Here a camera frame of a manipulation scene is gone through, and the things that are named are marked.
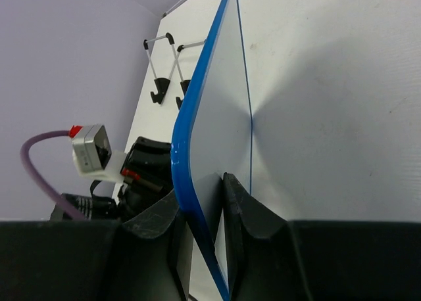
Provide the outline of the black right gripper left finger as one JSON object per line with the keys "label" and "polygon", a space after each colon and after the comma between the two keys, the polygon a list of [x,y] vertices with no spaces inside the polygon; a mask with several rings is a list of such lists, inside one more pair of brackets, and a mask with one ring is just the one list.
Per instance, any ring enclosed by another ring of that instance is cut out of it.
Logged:
{"label": "black right gripper left finger", "polygon": [[2,300],[187,300],[193,238],[173,193],[126,223],[4,221]]}

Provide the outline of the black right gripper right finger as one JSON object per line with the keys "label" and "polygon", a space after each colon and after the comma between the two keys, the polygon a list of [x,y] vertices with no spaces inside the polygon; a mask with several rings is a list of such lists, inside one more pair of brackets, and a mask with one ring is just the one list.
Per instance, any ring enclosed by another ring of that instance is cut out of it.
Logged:
{"label": "black right gripper right finger", "polygon": [[420,224],[287,221],[224,174],[230,300],[419,300]]}

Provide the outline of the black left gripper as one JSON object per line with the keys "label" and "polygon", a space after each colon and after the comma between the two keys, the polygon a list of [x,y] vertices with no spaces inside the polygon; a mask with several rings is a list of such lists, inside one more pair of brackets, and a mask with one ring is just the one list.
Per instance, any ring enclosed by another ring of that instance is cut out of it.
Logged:
{"label": "black left gripper", "polygon": [[170,150],[170,143],[136,139],[120,171],[123,185],[117,208],[122,221],[136,217],[173,190]]}

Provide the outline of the blue framed small whiteboard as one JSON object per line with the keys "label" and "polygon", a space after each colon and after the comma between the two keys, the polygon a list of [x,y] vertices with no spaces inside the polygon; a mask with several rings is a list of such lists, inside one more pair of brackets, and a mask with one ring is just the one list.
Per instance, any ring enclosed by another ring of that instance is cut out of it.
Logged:
{"label": "blue framed small whiteboard", "polygon": [[217,236],[222,178],[251,186],[253,121],[238,0],[221,0],[174,124],[174,192],[223,300],[228,267]]}

